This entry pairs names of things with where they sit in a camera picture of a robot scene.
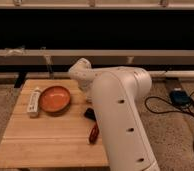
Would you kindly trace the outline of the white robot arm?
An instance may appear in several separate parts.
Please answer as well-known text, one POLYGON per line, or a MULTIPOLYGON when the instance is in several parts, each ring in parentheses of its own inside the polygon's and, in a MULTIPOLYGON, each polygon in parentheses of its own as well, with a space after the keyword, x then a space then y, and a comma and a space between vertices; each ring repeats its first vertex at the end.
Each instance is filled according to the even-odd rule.
POLYGON ((94 68, 85 58, 68 74, 93 105, 110 171, 160 171, 136 107, 151 89, 150 74, 139 67, 94 68))

